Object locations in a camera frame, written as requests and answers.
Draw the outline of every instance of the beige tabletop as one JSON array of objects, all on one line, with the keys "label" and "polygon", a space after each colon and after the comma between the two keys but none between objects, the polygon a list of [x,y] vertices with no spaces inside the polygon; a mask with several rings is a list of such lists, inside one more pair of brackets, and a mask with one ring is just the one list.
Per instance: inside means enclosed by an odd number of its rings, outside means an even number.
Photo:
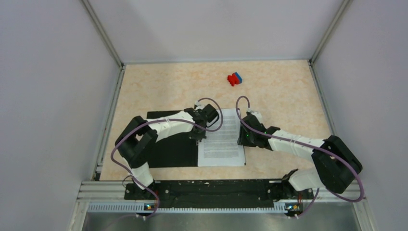
[{"label": "beige tabletop", "polygon": [[[238,72],[242,84],[232,87],[227,76]],[[234,108],[246,95],[265,127],[276,126],[311,138],[326,138],[329,128],[306,60],[127,65],[108,139],[100,180],[122,180],[128,173],[114,164],[114,142],[135,116],[148,111],[182,110],[210,97],[222,108]],[[246,102],[239,104],[246,111]],[[281,178],[312,163],[288,153],[245,148],[243,167],[152,168],[156,180]],[[124,163],[119,153],[115,158]]]}]

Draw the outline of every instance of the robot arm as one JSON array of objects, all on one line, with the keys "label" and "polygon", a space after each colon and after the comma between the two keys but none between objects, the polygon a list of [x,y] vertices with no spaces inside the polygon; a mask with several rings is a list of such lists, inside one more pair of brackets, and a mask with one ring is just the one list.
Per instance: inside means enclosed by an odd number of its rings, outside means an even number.
[{"label": "robot arm", "polygon": [[344,142],[337,136],[327,139],[312,139],[300,135],[294,135],[278,127],[265,128],[262,124],[262,116],[259,112],[248,109],[247,116],[243,121],[250,127],[276,137],[292,140],[287,142],[277,138],[269,138],[257,134],[241,124],[238,144],[247,147],[266,148],[271,151],[284,151],[304,158],[315,164],[315,167],[306,170],[293,170],[282,180],[288,180],[296,191],[309,188],[326,187],[335,193],[343,193],[354,180],[353,174],[347,167],[327,154],[300,144],[299,141],[333,152],[347,161],[353,169],[360,173],[362,165],[347,148]]},{"label": "robot arm", "polygon": [[[193,124],[206,128],[207,122],[211,122],[217,117],[218,112],[210,104],[205,107],[196,104],[195,109],[187,108],[174,115],[158,119],[144,120],[141,116],[137,116],[129,122],[125,130],[117,138],[115,145],[139,125],[150,121],[163,121],[139,129],[118,147],[119,154],[126,160],[133,176],[144,186],[149,186],[153,183],[153,177],[149,171],[147,155],[152,153],[152,147],[156,142],[182,132],[188,132],[191,139],[201,141],[201,139],[206,138],[205,131],[196,128]],[[187,120],[191,123],[174,121],[174,119]],[[138,140],[136,135],[142,136],[142,138]]]}]

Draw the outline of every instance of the table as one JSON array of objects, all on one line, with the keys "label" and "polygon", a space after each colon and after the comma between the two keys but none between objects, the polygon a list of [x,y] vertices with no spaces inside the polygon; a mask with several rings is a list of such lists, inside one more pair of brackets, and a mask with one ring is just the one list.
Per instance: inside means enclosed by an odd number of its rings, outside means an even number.
[{"label": "table", "polygon": [[[243,81],[232,87],[227,76],[234,72]],[[251,109],[262,114],[265,127],[276,126],[311,138],[330,135],[307,60],[127,65],[100,180],[122,180],[128,175],[109,155],[133,117],[193,107],[202,97],[215,99],[222,108],[234,108],[241,95],[250,99]],[[246,111],[246,102],[242,100],[239,107]],[[243,167],[152,168],[151,173],[155,180],[267,179],[313,166],[283,152],[246,147],[245,153]],[[125,162],[118,152],[115,159]]]}]

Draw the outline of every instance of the white page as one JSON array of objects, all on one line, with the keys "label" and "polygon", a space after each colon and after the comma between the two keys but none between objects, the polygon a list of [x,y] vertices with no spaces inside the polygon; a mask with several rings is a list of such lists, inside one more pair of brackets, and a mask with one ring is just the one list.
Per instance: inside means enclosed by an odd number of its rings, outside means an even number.
[{"label": "white page", "polygon": [[[244,148],[237,144],[240,120],[235,108],[222,109],[222,114],[224,122],[221,129],[206,132],[207,139],[198,144],[198,167],[245,165]],[[221,119],[211,126],[211,129],[217,128],[220,122]]]}]

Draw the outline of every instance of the metal frame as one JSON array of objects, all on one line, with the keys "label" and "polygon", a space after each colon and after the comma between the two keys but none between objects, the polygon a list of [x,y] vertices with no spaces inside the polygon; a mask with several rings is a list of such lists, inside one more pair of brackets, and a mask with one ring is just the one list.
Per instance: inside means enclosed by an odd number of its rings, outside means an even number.
[{"label": "metal frame", "polygon": [[[105,154],[107,139],[109,137],[109,132],[112,126],[113,116],[120,92],[120,88],[123,81],[123,76],[125,73],[125,68],[123,62],[120,60],[119,55],[117,54],[112,42],[110,41],[109,37],[107,36],[102,24],[100,23],[96,13],[94,12],[89,0],[80,0],[83,4],[84,9],[88,13],[92,23],[94,24],[97,32],[101,36],[102,41],[104,42],[107,50],[109,51],[110,55],[114,58],[116,64],[120,67],[120,72],[118,76],[118,80],[115,86],[115,90],[113,92],[113,96],[110,102],[109,111],[107,112],[105,124],[102,129],[100,135],[100,141],[98,143],[97,149],[97,161],[95,166],[95,173],[98,173],[102,169],[102,162],[103,156]],[[314,52],[311,59],[308,61],[310,72],[312,74],[313,80],[316,85],[316,90],[318,91],[320,101],[329,124],[329,128],[332,134],[336,134],[335,125],[333,123],[329,106],[327,104],[326,98],[324,96],[323,89],[321,87],[318,75],[314,69],[314,64],[316,60],[319,58],[320,53],[324,49],[326,43],[330,40],[330,37],[335,30],[336,26],[338,25],[340,19],[342,18],[343,14],[349,7],[351,0],[344,0],[337,11],[335,17],[333,18],[330,26],[328,27],[327,31],[325,32],[324,36],[322,37],[316,51]],[[356,198],[359,196],[359,188],[356,182],[353,182],[349,188],[343,193],[345,197]],[[76,205],[74,208],[74,212],[72,215],[71,223],[70,223],[70,231],[81,231],[84,224],[86,223],[86,213],[88,207],[91,203],[95,202],[118,202],[118,203],[129,203],[134,204],[131,201],[124,200],[124,188],[122,186],[122,181],[84,181],[81,184],[79,189],[79,193],[76,200]],[[319,193],[319,197],[317,198],[317,203],[338,203],[342,201],[341,199],[332,195],[326,189],[321,189]],[[291,203],[296,202],[295,200],[282,200],[282,202]],[[356,218],[360,224],[360,228],[363,231],[377,231],[377,226],[375,224],[374,216],[370,210],[368,202],[366,199],[362,200],[359,203],[354,203],[354,211],[356,214]]]}]

